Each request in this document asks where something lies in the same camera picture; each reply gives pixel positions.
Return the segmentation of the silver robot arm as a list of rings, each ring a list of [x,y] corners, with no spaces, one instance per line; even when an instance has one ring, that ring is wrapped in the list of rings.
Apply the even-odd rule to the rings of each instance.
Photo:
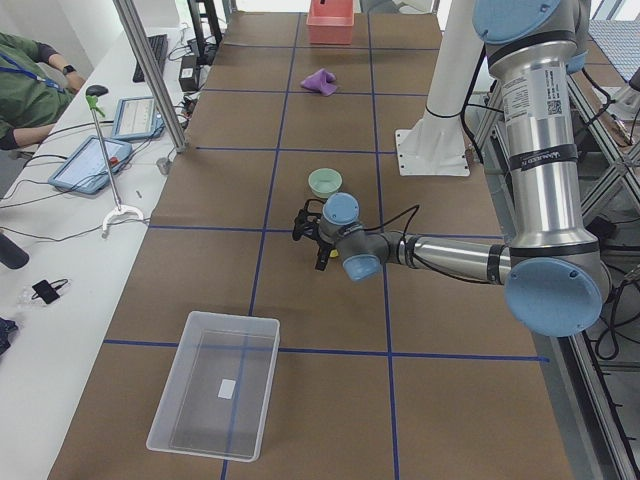
[[[592,326],[610,286],[598,241],[583,224],[567,80],[586,57],[586,1],[452,3],[423,117],[396,134],[404,175],[464,171],[464,106],[486,65],[497,81],[507,137],[515,235],[481,245],[364,227],[357,200],[331,195],[318,214],[301,211],[294,237],[331,251],[360,281],[395,263],[503,287],[511,314],[530,330],[566,337]]]

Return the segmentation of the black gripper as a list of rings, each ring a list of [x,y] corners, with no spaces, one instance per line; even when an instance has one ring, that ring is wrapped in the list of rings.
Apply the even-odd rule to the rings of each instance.
[[[328,258],[331,258],[334,243],[331,241],[330,237],[327,237],[320,231],[317,232],[317,243],[320,249],[318,249],[317,252],[315,269],[318,271],[324,271],[328,264]]]

